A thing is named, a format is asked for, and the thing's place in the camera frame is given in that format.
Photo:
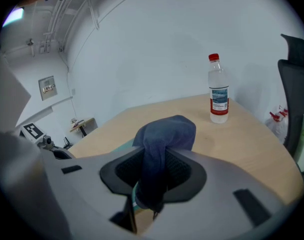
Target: black rectangular strip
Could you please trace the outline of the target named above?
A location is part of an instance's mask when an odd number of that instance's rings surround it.
[[[64,173],[64,174],[69,174],[69,173],[71,173],[71,172],[75,172],[76,170],[78,171],[78,170],[81,170],[82,169],[82,167],[81,166],[79,166],[79,165],[73,165],[73,166],[70,166],[70,167],[65,167],[65,168],[62,168],[61,170],[62,170],[62,172]]]
[[[240,189],[233,194],[254,226],[264,223],[271,217],[268,210],[248,189]]]

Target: switch panel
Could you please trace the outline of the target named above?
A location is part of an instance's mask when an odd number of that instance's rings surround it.
[[[57,95],[57,90],[53,76],[40,79],[38,81],[38,86],[40,88],[42,101]]]

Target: fluorescent light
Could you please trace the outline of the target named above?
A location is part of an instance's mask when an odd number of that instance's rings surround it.
[[[21,19],[23,17],[23,12],[24,12],[23,8],[12,11],[5,20],[3,26],[6,26],[14,21]]]

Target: teal object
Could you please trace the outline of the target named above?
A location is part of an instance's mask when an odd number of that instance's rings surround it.
[[[129,148],[129,147],[132,147],[133,146],[133,142],[134,142],[134,139],[131,139],[130,141],[124,143],[123,145],[121,145],[118,148],[116,148],[115,150],[113,150],[113,152],[114,151],[122,151],[124,149]],[[133,203],[134,212],[140,209],[140,207],[135,202],[135,190],[136,190],[136,187],[137,187],[137,184],[133,188],[133,192],[132,192],[132,203]]]

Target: towel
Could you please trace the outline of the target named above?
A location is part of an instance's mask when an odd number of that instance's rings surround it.
[[[133,146],[145,147],[141,178],[135,197],[141,208],[160,212],[167,187],[165,149],[191,150],[195,135],[195,124],[182,115],[153,121],[137,132]]]

